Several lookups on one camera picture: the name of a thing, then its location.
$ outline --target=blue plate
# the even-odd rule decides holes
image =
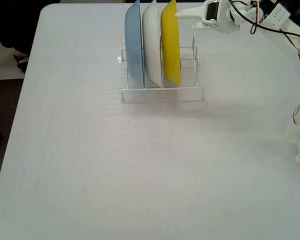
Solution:
[[[140,2],[137,0],[126,11],[124,38],[126,63],[130,77],[145,87],[144,56],[142,50]]]

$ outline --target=table surface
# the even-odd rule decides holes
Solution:
[[[121,103],[129,6],[42,11],[0,175],[0,240],[300,240],[300,165],[283,139],[300,70],[249,25],[181,20],[205,101]]]

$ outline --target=white table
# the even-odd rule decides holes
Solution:
[[[183,20],[205,101],[121,103],[129,6],[42,11],[0,176],[0,240],[300,240],[300,165],[283,140],[299,69],[248,25]]]

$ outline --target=white robotic arm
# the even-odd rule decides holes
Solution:
[[[240,30],[244,22],[252,24],[269,38],[290,60],[300,67],[300,26],[289,17],[290,12],[280,3],[269,14],[259,6],[261,0],[206,0],[202,6],[184,9],[175,14],[178,19],[200,19],[193,24],[193,29],[216,30],[231,33]],[[300,105],[295,109],[291,123],[285,134],[286,138],[296,144],[298,155],[295,160],[300,163]]]
[[[300,66],[300,27],[289,19],[290,13],[280,3],[270,14],[264,15],[259,1],[207,0],[202,6],[181,10],[175,16],[178,19],[200,19],[192,25],[193,29],[220,33],[239,31],[240,25],[247,21],[258,25],[267,38]]]

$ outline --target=dish rack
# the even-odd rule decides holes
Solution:
[[[204,87],[199,85],[199,67],[200,67],[200,58],[198,56],[198,47],[196,46],[196,36],[192,36],[192,45],[191,46],[180,46],[180,49],[191,49],[192,55],[191,57],[180,57],[180,64],[181,64],[181,72],[182,72],[182,61],[192,61],[193,64],[193,71],[195,73],[195,80],[194,85],[191,86],[169,86],[165,87],[165,77],[164,77],[164,69],[163,69],[163,60],[162,60],[162,48],[160,47],[161,52],[161,85],[157,87],[131,87],[129,84],[129,70],[126,69],[126,88],[123,88],[121,90],[121,101],[125,101],[125,92],[137,92],[137,91],[178,91],[178,90],[199,90],[200,92],[200,99],[204,100]],[[124,47],[121,50],[121,56],[119,56],[117,59],[119,63],[126,62],[125,58],[125,51],[126,48]]]

